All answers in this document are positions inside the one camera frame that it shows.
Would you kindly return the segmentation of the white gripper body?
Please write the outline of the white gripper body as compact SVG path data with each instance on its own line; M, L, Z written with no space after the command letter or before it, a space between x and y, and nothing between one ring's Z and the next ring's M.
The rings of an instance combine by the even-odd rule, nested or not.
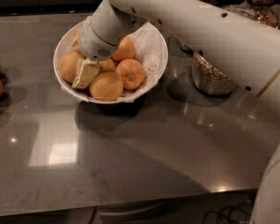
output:
M106 43L96 34L91 26L91 16L81 23L78 45L84 56L96 61L108 60L119 47Z

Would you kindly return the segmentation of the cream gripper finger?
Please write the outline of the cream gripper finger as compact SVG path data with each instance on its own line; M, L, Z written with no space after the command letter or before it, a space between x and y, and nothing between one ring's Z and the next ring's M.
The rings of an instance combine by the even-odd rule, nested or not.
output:
M80 90L86 89L99 74L100 70L101 67L97 61L89 58L85 60L79 59L77 62L77 75L74 78L72 87Z

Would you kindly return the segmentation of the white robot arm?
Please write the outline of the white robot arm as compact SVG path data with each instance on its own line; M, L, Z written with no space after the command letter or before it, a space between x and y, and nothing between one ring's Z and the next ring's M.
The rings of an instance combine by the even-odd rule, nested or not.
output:
M103 0L82 24L80 50L106 60L146 21L201 52L280 116L280 30L200 0Z

